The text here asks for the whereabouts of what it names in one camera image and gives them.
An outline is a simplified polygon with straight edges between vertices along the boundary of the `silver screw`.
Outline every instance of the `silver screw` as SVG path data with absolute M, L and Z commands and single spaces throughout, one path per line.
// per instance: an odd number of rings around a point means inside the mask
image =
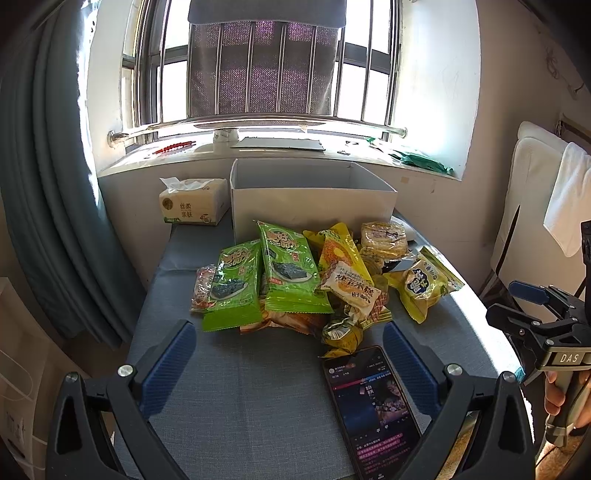
M 454 375 L 455 377 L 461 375 L 463 371 L 464 370 L 462 370 L 462 367 L 460 367 L 460 365 L 458 364 L 450 364 L 447 366 L 447 373 L 449 373 L 450 375 Z
M 508 383 L 515 383 L 517 381 L 515 375 L 511 372 L 503 372 L 503 380 Z
M 131 365 L 121 365 L 117 370 L 117 375 L 120 377 L 128 377 L 134 372 L 134 367 Z
M 68 383 L 74 383 L 78 381 L 78 374 L 76 372 L 70 372 L 66 375 L 66 381 Z

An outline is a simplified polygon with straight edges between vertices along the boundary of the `teal curtain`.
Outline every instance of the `teal curtain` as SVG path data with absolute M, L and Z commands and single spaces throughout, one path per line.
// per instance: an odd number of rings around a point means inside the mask
M 15 52 L 0 83 L 0 192 L 12 243 L 66 338 L 131 340 L 145 290 L 100 194 L 86 113 L 99 1 L 67 0 Z

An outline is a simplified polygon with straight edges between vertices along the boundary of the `white wall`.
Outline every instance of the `white wall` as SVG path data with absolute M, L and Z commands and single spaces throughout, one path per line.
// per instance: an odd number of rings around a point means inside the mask
M 480 89 L 475 0 L 402 0 L 402 50 L 393 125 L 403 143 L 462 177 Z
M 120 144 L 112 148 L 107 133 L 121 131 L 121 60 L 133 0 L 102 0 L 90 48 L 87 110 L 96 171 L 125 155 Z
M 419 0 L 410 4 L 410 8 L 438 3 L 441 2 Z M 452 5 L 460 5 L 460 0 Z M 528 120 L 552 131 L 560 114 L 565 113 L 591 128 L 589 92 L 583 89 L 578 100 L 573 100 L 566 83 L 550 76 L 546 67 L 546 46 L 552 42 L 538 32 L 535 17 L 518 0 L 477 0 L 476 5 L 480 29 L 480 89 L 462 181 L 370 166 L 399 191 L 397 208 L 400 212 L 448 257 L 473 288 L 480 287 L 490 269 L 520 123 Z M 455 24 L 454 28 L 464 26 Z M 458 35 L 450 34 L 449 38 L 458 39 Z M 473 48 L 466 47 L 466 51 L 471 52 L 470 61 L 474 61 Z M 456 67 L 462 65 L 460 53 L 454 60 Z M 559 47 L 554 47 L 554 54 L 564 77 L 579 86 L 581 82 L 574 67 Z M 437 68 L 443 70 L 444 66 L 439 64 Z M 442 80 L 442 91 L 453 83 L 450 79 L 454 76 Z M 399 102 L 404 102 L 405 89 L 413 87 L 401 86 Z M 428 108 L 428 103 L 423 102 L 422 108 Z M 439 122 L 444 123 L 445 119 L 444 116 L 432 125 L 434 136 L 440 136 Z M 449 151 L 456 149 L 460 158 L 461 150 L 466 148 L 466 138 L 453 138 L 454 135 L 455 129 L 445 130 L 443 141 Z M 100 179 L 109 216 L 144 282 L 149 282 L 169 232 L 156 209 L 157 195 L 163 189 L 158 178 L 209 176 L 224 171 L 229 172 L 229 162 L 200 161 L 148 167 Z

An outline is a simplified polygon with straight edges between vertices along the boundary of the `window sill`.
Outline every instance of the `window sill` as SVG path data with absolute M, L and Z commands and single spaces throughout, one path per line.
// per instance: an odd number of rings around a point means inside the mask
M 249 131 L 242 132 L 243 137 L 283 137 L 283 138 L 311 138 L 320 140 L 325 151 L 309 151 L 295 149 L 269 149 L 269 148 L 232 148 L 235 142 L 217 142 L 212 143 L 213 134 L 211 132 L 190 135 L 176 135 L 159 140 L 148 145 L 139 147 L 137 150 L 129 153 L 115 164 L 101 170 L 97 173 L 98 177 L 106 177 L 124 171 L 136 170 L 139 168 L 153 167 L 163 164 L 182 163 L 189 161 L 205 160 L 224 160 L 227 158 L 277 158 L 289 155 L 295 158 L 324 158 L 326 160 L 346 160 L 358 163 L 367 163 L 383 167 L 392 167 L 413 172 L 418 176 L 435 176 L 449 180 L 461 181 L 455 177 L 436 173 L 423 168 L 413 167 L 401 164 L 394 160 L 390 155 L 371 147 L 364 138 L 343 137 L 340 135 L 314 134 L 308 132 L 278 132 L 275 131 Z M 154 155 L 152 152 L 160 150 L 171 144 L 194 141 L 191 147 L 174 150 L 167 153 Z

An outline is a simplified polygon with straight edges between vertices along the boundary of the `white chair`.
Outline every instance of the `white chair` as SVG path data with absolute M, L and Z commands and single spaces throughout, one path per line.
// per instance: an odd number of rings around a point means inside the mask
M 567 143 L 530 122 L 521 124 L 517 137 L 505 213 L 491 258 L 492 280 L 481 298 L 497 277 L 505 287 L 520 280 L 554 285 L 579 296 L 585 277 L 582 254 L 565 257 L 543 225 Z M 545 307 L 523 300 L 517 303 L 542 321 L 556 319 Z

